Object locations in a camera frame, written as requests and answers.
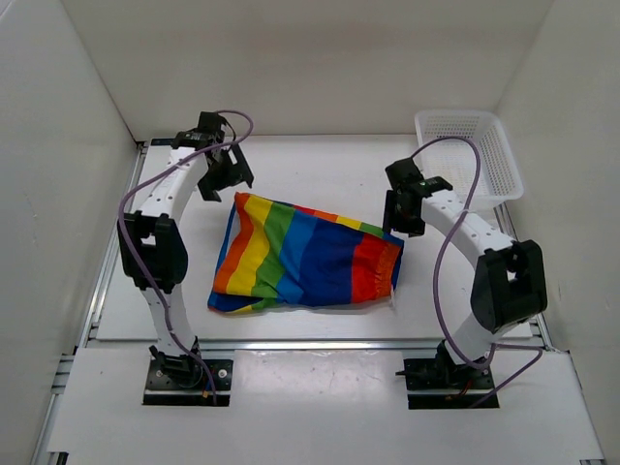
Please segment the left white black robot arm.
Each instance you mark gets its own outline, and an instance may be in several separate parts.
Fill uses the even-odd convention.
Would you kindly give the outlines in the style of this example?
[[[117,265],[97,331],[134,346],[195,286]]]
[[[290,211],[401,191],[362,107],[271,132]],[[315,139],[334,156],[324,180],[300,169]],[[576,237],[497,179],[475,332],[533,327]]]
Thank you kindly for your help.
[[[145,298],[156,329],[152,357],[180,388],[201,388],[210,397],[216,384],[182,293],[189,254],[178,224],[193,192],[219,202],[221,191],[254,182],[240,148],[249,135],[235,131],[231,115],[230,109],[204,111],[196,127],[178,132],[165,169],[125,195],[116,223],[124,273]]]

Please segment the rainbow striped shorts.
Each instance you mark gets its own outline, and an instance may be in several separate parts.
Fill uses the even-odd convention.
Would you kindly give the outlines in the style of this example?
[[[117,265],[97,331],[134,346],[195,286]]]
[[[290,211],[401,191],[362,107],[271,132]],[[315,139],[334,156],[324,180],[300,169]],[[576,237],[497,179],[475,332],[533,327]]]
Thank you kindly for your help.
[[[397,286],[403,250],[377,226],[237,193],[207,306],[242,314],[382,299]]]

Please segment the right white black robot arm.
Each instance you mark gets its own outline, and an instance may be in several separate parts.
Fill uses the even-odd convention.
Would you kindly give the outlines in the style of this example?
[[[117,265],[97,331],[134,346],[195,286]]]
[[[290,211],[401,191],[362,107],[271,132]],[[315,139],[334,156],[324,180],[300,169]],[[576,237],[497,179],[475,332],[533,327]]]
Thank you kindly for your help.
[[[543,251],[518,241],[467,209],[442,177],[425,178],[410,158],[386,169],[383,229],[422,236],[432,226],[474,270],[471,313],[437,348],[434,374],[446,387],[462,384],[471,370],[484,370],[505,333],[543,312],[548,303]]]

